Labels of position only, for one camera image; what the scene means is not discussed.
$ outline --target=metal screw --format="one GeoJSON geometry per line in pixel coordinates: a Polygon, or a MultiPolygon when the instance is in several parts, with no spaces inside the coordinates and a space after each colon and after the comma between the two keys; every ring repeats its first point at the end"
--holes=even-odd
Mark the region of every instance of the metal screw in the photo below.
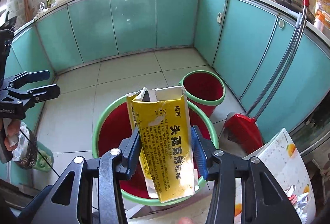
{"type": "Polygon", "coordinates": [[[216,155],[216,156],[222,156],[223,155],[223,151],[220,150],[220,149],[217,149],[217,150],[214,151],[214,155],[216,155]]]}
{"type": "Polygon", "coordinates": [[[77,156],[75,159],[73,159],[73,161],[76,164],[80,164],[83,160],[84,160],[84,158],[82,158],[81,156],[77,156]]]}
{"type": "Polygon", "coordinates": [[[258,157],[252,157],[251,162],[253,162],[254,164],[258,164],[260,163],[260,159],[258,157]]]}
{"type": "Polygon", "coordinates": [[[112,150],[110,151],[110,154],[116,156],[116,155],[120,154],[120,149],[117,149],[117,148],[112,149],[112,150]]]}

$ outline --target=dustpan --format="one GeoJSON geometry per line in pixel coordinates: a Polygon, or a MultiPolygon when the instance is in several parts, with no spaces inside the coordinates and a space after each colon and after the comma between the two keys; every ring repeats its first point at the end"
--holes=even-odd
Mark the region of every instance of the dustpan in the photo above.
{"type": "Polygon", "coordinates": [[[271,101],[276,91],[280,87],[285,75],[287,74],[291,66],[293,58],[296,55],[301,37],[303,35],[304,28],[306,26],[308,4],[309,4],[309,0],[304,0],[303,12],[299,13],[298,15],[295,29],[293,31],[288,47],[280,63],[278,64],[273,76],[270,78],[269,82],[267,83],[263,91],[260,93],[257,100],[253,103],[253,105],[245,115],[237,114],[237,113],[229,113],[227,115],[225,124],[223,125],[220,135],[228,137],[230,140],[234,140],[239,144],[241,144],[242,148],[245,150],[247,154],[254,152],[264,144],[260,130],[256,124],[256,121],[258,117],[262,114],[264,109],[268,106],[269,102],[271,101]],[[274,83],[275,79],[277,78],[281,70],[282,72],[278,80],[276,81],[273,89],[271,90],[270,94],[268,95],[267,99],[260,107],[257,114],[253,118],[250,118],[248,115],[262,100],[262,98],[270,89],[271,85],[274,83]]]}

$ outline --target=red bucket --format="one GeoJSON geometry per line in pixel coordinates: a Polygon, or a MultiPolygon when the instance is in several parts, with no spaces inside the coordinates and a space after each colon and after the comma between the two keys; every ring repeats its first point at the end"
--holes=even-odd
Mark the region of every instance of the red bucket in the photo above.
{"type": "MultiPolygon", "coordinates": [[[[190,102],[188,102],[188,106],[191,126],[197,125],[203,137],[212,139],[215,147],[218,148],[217,134],[210,120],[190,102]]],[[[112,148],[118,148],[121,141],[124,138],[129,138],[131,134],[132,130],[128,117],[126,96],[123,96],[113,102],[99,119],[93,134],[93,157],[97,158],[112,148]]],[[[123,193],[123,196],[133,202],[146,205],[167,204],[160,203],[158,199],[151,199],[149,197],[140,163],[138,163],[138,167],[132,179],[130,181],[120,181],[120,187],[129,194],[124,195],[125,193],[123,193]]]]}
{"type": "Polygon", "coordinates": [[[194,71],[185,75],[179,82],[184,86],[189,101],[210,117],[216,106],[225,98],[226,89],[223,81],[209,71],[194,71]]]}

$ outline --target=hand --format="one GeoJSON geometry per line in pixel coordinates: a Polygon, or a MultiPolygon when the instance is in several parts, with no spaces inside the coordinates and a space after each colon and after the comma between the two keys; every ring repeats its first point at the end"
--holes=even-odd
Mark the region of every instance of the hand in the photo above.
{"type": "Polygon", "coordinates": [[[182,217],[179,219],[177,224],[194,224],[194,222],[188,217],[182,217]]]}
{"type": "MultiPolygon", "coordinates": [[[[0,118],[0,128],[4,128],[2,118],[0,118]]],[[[19,130],[20,130],[20,120],[13,119],[7,128],[8,136],[12,137],[16,135],[19,132],[19,130]]],[[[19,144],[17,142],[14,146],[10,146],[9,139],[7,137],[5,138],[4,143],[8,151],[15,150],[19,144]]]]}

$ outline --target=tile floor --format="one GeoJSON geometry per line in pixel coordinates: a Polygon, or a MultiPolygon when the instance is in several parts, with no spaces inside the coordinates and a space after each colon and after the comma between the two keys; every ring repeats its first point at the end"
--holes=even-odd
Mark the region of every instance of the tile floor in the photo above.
{"type": "MultiPolygon", "coordinates": [[[[92,158],[92,131],[103,110],[119,97],[142,87],[150,89],[178,85],[194,70],[214,71],[194,48],[178,48],[119,57],[62,74],[57,79],[61,95],[47,101],[37,131],[38,140],[54,154],[54,169],[60,174],[76,157],[92,158]]],[[[244,112],[226,88],[224,101],[210,119],[220,134],[229,112],[244,112]]],[[[34,186],[54,184],[56,174],[33,170],[34,186]]],[[[207,190],[213,187],[209,182],[207,190]]],[[[124,201],[125,209],[135,204],[124,201]]],[[[97,180],[93,186],[97,204],[97,180]]]]}

